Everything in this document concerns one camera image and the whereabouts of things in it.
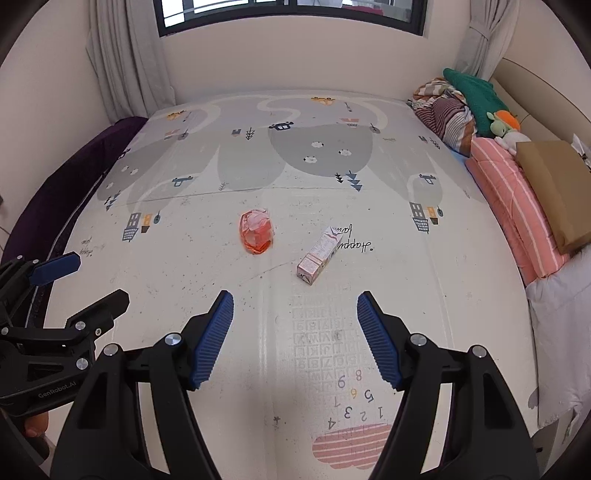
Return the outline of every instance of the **window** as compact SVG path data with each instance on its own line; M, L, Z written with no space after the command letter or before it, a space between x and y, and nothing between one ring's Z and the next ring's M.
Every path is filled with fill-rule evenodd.
M317 15L423 34L427 0L154 0L160 36L227 20Z

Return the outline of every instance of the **wall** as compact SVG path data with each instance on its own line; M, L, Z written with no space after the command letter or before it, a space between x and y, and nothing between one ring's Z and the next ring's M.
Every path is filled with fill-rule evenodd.
M164 37L177 102L264 89L336 89L406 99L453 67L469 0L431 0L424 37L341 18L246 18Z
M0 67L0 225L9 231L65 160L109 126L86 55L87 0L50 0ZM7 236L0 230L0 246Z
M560 20L541 0L521 0L505 58L541 77L591 119L591 69Z

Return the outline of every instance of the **small cardboard box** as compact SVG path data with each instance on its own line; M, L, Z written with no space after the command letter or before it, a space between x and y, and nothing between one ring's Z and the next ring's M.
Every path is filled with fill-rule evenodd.
M340 228L328 227L297 266L297 276L312 285L337 251L342 239L343 232Z

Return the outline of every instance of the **orange plastic bag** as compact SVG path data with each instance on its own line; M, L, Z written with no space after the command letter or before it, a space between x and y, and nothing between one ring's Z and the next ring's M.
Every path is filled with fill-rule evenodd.
M263 253L273 242L273 227L266 210L249 210L240 218L240 238L255 255Z

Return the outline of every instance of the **beige headboard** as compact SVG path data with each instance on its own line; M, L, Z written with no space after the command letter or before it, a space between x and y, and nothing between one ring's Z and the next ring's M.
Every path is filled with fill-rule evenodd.
M591 145L591 121L564 95L513 61L502 59L491 82L497 95L532 140L566 140L573 134Z

